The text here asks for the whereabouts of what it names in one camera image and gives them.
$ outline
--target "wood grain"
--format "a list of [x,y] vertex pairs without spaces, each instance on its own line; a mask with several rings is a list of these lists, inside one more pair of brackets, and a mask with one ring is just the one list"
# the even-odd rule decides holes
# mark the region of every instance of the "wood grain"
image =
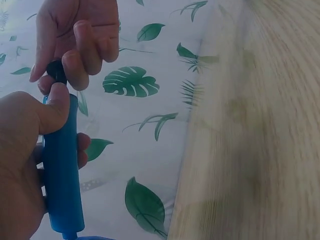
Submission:
[[215,0],[168,240],[320,240],[320,1]]

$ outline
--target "leaf-patterned tablecloth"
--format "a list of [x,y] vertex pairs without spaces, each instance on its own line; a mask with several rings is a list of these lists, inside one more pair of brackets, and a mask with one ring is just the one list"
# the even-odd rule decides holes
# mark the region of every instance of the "leaf-patterned tablecloth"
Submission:
[[[0,0],[0,97],[29,83],[36,13],[42,0]],[[118,0],[119,58],[104,63],[79,99],[78,131],[90,162],[80,171],[86,228],[81,236],[157,240],[168,234],[199,71],[219,56],[198,56],[212,2]],[[61,239],[46,215],[32,240]]]

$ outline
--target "green leaf print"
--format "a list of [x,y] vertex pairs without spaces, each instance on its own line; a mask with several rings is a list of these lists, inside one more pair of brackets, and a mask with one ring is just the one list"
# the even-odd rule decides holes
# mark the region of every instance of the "green leaf print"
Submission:
[[179,56],[183,58],[181,62],[187,63],[189,65],[188,71],[199,73],[203,68],[207,68],[207,64],[218,63],[220,58],[219,56],[198,56],[191,52],[186,47],[182,46],[181,43],[176,47],[176,51]]
[[193,22],[195,20],[195,15],[196,15],[196,12],[201,8],[203,7],[204,5],[207,4],[208,1],[196,1],[196,2],[193,2],[193,3],[190,3],[186,6],[184,6],[184,8],[182,9],[178,9],[176,11],[173,11],[172,13],[174,12],[177,12],[177,11],[180,11],[180,15],[185,11],[185,10],[192,10],[191,12],[191,21]]
[[5,26],[7,24],[9,18],[9,13],[7,11],[4,11],[3,8],[0,10],[0,31],[5,30]]
[[89,147],[85,151],[88,155],[88,162],[99,157],[100,154],[105,150],[106,146],[110,144],[113,144],[113,142],[100,138],[92,138]]
[[198,106],[199,101],[201,100],[200,96],[204,93],[203,87],[200,87],[189,80],[182,82],[181,89],[183,92],[184,103],[191,106]]
[[89,112],[88,112],[86,97],[82,91],[79,91],[76,93],[77,97],[78,97],[78,93],[80,93],[80,99],[78,99],[78,108],[82,114],[88,117]]
[[10,42],[14,42],[14,41],[16,41],[17,40],[17,35],[13,35],[13,36],[11,36],[10,37]]
[[164,27],[161,23],[151,23],[144,26],[137,34],[136,39],[138,42],[151,41],[158,37],[161,29]]
[[21,74],[27,74],[27,73],[30,73],[30,72],[31,72],[31,68],[30,67],[23,67],[23,68],[20,68],[17,71],[11,72],[10,74],[21,75]]
[[144,0],[136,0],[136,2],[137,2],[138,4],[140,4],[141,6],[145,6]]
[[140,50],[135,50],[135,49],[131,49],[131,48],[125,48],[125,47],[119,47],[119,53],[122,51],[133,51],[133,52],[139,52],[139,53],[148,53],[148,54],[154,54],[155,52],[152,51],[140,51]]
[[224,17],[227,16],[228,12],[227,12],[227,10],[226,10],[223,6],[221,6],[221,5],[219,4],[219,5],[218,5],[218,8],[219,8],[221,14],[222,14]]
[[145,98],[156,94],[160,86],[147,71],[138,66],[125,66],[112,71],[104,78],[102,86],[106,93]]
[[139,226],[148,233],[167,238],[165,232],[165,207],[161,199],[149,188],[131,178],[125,188],[125,206]]
[[21,56],[21,51],[28,50],[28,48],[24,48],[22,46],[17,46],[15,50],[15,57]]
[[26,20],[28,21],[29,19],[33,18],[34,16],[36,16],[37,14],[32,14],[30,17],[28,17]]
[[6,54],[4,54],[4,53],[1,53],[0,54],[0,66],[2,65],[2,64],[4,64],[4,62],[5,62],[5,60],[6,60]]
[[190,58],[190,59],[197,59],[198,56],[193,54],[190,50],[185,48],[184,46],[181,45],[181,42],[178,44],[176,47],[176,51],[178,52],[180,57],[183,58]]
[[154,139],[156,141],[158,141],[160,131],[161,131],[162,127],[164,126],[164,124],[166,123],[166,121],[175,119],[177,115],[178,115],[178,113],[175,112],[175,113],[170,113],[170,114],[166,114],[166,115],[159,114],[159,115],[148,116],[143,122],[139,122],[139,123],[135,123],[135,124],[127,126],[126,128],[124,128],[122,130],[122,132],[124,130],[126,130],[127,128],[132,127],[132,126],[136,126],[136,125],[140,125],[139,130],[138,130],[140,132],[140,130],[144,127],[144,125],[151,124],[151,123],[157,123],[155,126],[155,130],[154,130]]

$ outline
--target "finger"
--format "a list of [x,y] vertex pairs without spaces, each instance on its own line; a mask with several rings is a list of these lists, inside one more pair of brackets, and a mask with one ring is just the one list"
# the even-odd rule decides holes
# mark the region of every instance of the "finger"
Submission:
[[102,38],[98,40],[100,57],[107,63],[114,62],[119,56],[118,38]]
[[[88,155],[84,151],[79,151],[77,153],[78,155],[78,169],[82,169],[87,163],[88,163]],[[43,187],[44,184],[44,176],[45,176],[45,169],[43,167],[40,167],[37,169],[40,186]]]
[[42,162],[42,151],[43,151],[44,147],[42,145],[41,142],[37,143],[34,150],[33,150],[33,157],[34,157],[34,161],[35,161],[35,164],[38,165]]
[[97,51],[91,24],[86,20],[80,20],[74,25],[73,31],[84,69],[89,75],[98,74],[102,67],[102,59]]
[[82,132],[78,133],[77,140],[78,140],[78,151],[85,151],[91,143],[90,137],[87,134],[84,134]]
[[[77,146],[78,146],[78,152],[83,152],[85,151],[89,145],[91,143],[91,139],[90,137],[87,135],[87,134],[84,134],[82,132],[79,132],[77,134]],[[35,161],[35,164],[38,165],[40,163],[42,163],[42,151],[43,151],[44,147],[43,147],[43,144],[42,142],[39,142],[36,144],[34,150],[33,150],[33,157],[34,157],[34,161]]]
[[40,9],[36,15],[36,54],[30,82],[36,82],[45,73],[47,65],[54,58],[56,37],[57,24],[48,11]]
[[51,76],[45,75],[40,77],[38,81],[38,88],[43,95],[48,95],[50,93],[51,86],[54,83],[55,80]]
[[53,133],[64,126],[69,114],[69,91],[65,84],[54,83],[47,104],[38,102],[35,111],[38,116],[39,134]]
[[82,169],[88,162],[88,155],[85,151],[78,151],[78,167]]
[[62,57],[62,64],[65,76],[75,90],[82,91],[88,87],[89,76],[77,50],[66,52]]

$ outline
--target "blue plastic tube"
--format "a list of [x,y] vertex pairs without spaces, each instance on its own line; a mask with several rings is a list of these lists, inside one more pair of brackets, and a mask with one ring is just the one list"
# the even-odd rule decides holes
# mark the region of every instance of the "blue plastic tube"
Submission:
[[[50,63],[47,72],[67,84],[60,60]],[[85,228],[80,195],[77,158],[78,98],[70,94],[69,116],[58,131],[43,136],[43,168],[46,204],[54,231],[65,240],[75,240]]]

